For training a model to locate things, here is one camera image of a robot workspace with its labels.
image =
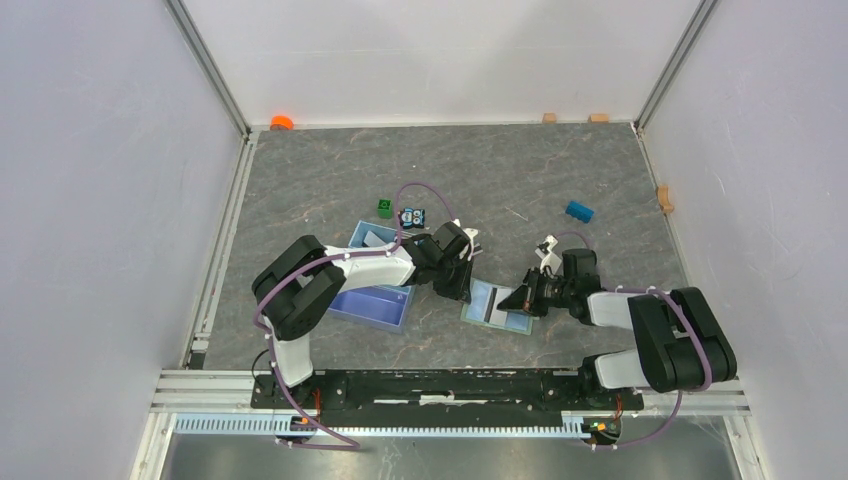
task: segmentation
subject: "white wall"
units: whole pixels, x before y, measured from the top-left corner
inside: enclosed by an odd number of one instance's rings
[[[126,478],[238,138],[159,1],[6,2],[0,65],[0,478]]]
[[[632,120],[697,0],[186,0],[248,122]]]
[[[848,456],[848,3],[724,1],[648,126],[778,479]]]

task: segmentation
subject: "wire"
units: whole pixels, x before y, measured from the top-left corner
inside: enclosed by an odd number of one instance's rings
[[[689,320],[686,318],[686,315],[683,313],[683,309],[680,308],[680,305],[678,305],[677,302],[675,302],[667,293],[655,287],[649,287],[647,289],[617,287],[615,291],[622,293],[653,294],[657,295],[658,297],[663,299],[665,303],[668,304],[669,308],[671,308],[671,310],[677,316],[677,319],[680,320],[680,323],[683,325],[683,329],[686,330],[686,333],[689,335],[689,339],[692,340],[692,346],[695,347],[695,353],[698,354],[698,359],[701,361],[701,368],[704,369],[704,383],[700,387],[692,389],[692,391],[703,392],[704,390],[710,388],[710,385],[712,385],[713,383],[713,370],[710,367],[710,362],[707,359],[707,354],[704,352],[704,346],[701,345],[701,340],[695,334],[695,330],[692,328],[692,324],[689,323]],[[636,440],[630,440],[616,445],[595,445],[592,448],[600,450],[617,450],[619,448],[624,447],[634,447],[636,445],[641,445],[645,442],[653,440],[654,438],[659,437],[660,435],[665,433],[666,430],[668,430],[668,428],[671,426],[671,422],[674,421],[675,418],[677,418],[677,413],[680,412],[680,405],[682,403],[683,391],[678,390],[677,401],[674,403],[674,408],[671,410],[671,414],[665,419],[663,424],[660,425],[660,428],[656,429],[653,433],[650,433],[642,438],[637,438]]]
[[[267,348],[259,352],[259,355],[257,355],[256,358],[253,359],[253,365],[250,366],[250,374],[253,375],[254,383],[256,383],[256,363],[259,361],[260,358],[262,358],[262,355],[265,355],[266,353],[268,353]]]
[[[448,215],[450,216],[451,220],[455,221],[457,219],[456,215],[454,215],[453,209],[451,209],[450,204],[448,203],[447,199],[444,196],[442,196],[442,194],[436,189],[436,187],[434,187],[430,184],[424,183],[424,182],[408,182],[408,183],[403,184],[398,189],[397,193],[395,193],[395,205],[398,205],[400,203],[401,192],[403,192],[407,187],[411,187],[411,186],[421,186],[421,187],[424,187],[424,188],[430,190],[431,192],[435,193],[436,196],[439,197],[439,200],[442,201],[442,204],[444,204],[445,209],[448,211]],[[378,256],[383,256],[383,255],[386,255],[386,256],[391,255],[392,253],[394,253],[395,251],[397,251],[400,248],[400,243],[401,243],[402,234],[403,234],[403,228],[401,228],[401,225],[400,225],[400,218],[397,215],[395,215],[395,227],[396,227],[395,242],[387,250],[377,250],[377,251],[372,250],[372,251],[368,251],[368,252],[339,253],[339,254],[336,254],[336,255],[329,255],[329,256],[326,256],[326,257],[321,257],[317,260],[313,260],[312,262],[309,262],[306,265],[298,268],[297,270],[295,270],[294,272],[289,274],[286,278],[284,278],[280,283],[275,285],[274,288],[272,288],[271,291],[268,292],[265,295],[265,297],[259,302],[259,304],[256,306],[256,310],[253,311],[253,324],[257,328],[259,328],[260,330],[265,332],[265,339],[268,341],[268,352],[271,356],[271,369],[274,371],[274,376],[277,379],[277,383],[280,385],[280,390],[283,392],[283,396],[286,397],[286,400],[288,400],[288,402],[291,404],[292,408],[294,408],[295,411],[297,411],[298,414],[300,414],[303,418],[305,418],[312,426],[314,426],[318,430],[321,430],[322,432],[326,433],[327,435],[330,435],[331,437],[335,438],[336,440],[342,441],[342,442],[347,444],[347,445],[326,445],[326,444],[316,445],[316,444],[310,444],[310,443],[295,443],[295,442],[289,441],[288,446],[290,448],[306,448],[306,449],[312,449],[312,450],[354,451],[354,450],[359,450],[360,448],[362,448],[362,446],[356,440],[354,440],[350,437],[347,437],[345,435],[342,435],[338,432],[335,432],[335,431],[331,430],[330,428],[324,426],[318,420],[309,416],[309,414],[307,414],[303,410],[303,408],[301,408],[300,405],[297,404],[295,399],[292,397],[292,394],[289,391],[288,386],[286,386],[285,382],[283,381],[282,370],[280,369],[280,364],[277,360],[276,352],[274,351],[273,330],[271,329],[271,327],[266,325],[261,320],[262,311],[265,310],[265,307],[268,306],[268,303],[270,303],[271,300],[273,300],[273,298],[278,293],[280,293],[280,291],[282,289],[284,289],[289,283],[291,283],[298,276],[303,275],[304,273],[308,272],[309,270],[311,270],[311,269],[313,269],[313,268],[315,268],[319,265],[322,265],[322,264],[328,263],[328,262],[333,262],[333,261],[336,261],[336,260],[346,260],[348,258],[378,257]],[[278,443],[282,442],[282,440],[278,438],[277,442]]]

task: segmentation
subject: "small orange connector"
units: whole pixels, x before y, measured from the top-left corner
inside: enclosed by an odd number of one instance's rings
[[[271,130],[291,130],[294,128],[294,122],[289,117],[277,115],[271,119]]]

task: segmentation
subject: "transparent plastic box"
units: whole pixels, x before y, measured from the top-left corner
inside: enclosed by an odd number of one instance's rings
[[[374,232],[386,243],[393,242],[393,228],[363,222],[356,225],[350,237],[349,247],[361,248],[368,232]],[[357,288],[336,295],[328,313],[336,318],[350,320],[392,333],[403,333],[403,323],[412,302],[414,287],[381,285]]]

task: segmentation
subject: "green block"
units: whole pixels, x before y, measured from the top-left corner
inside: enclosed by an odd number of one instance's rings
[[[393,218],[392,201],[381,198],[377,201],[377,216],[380,218]]]

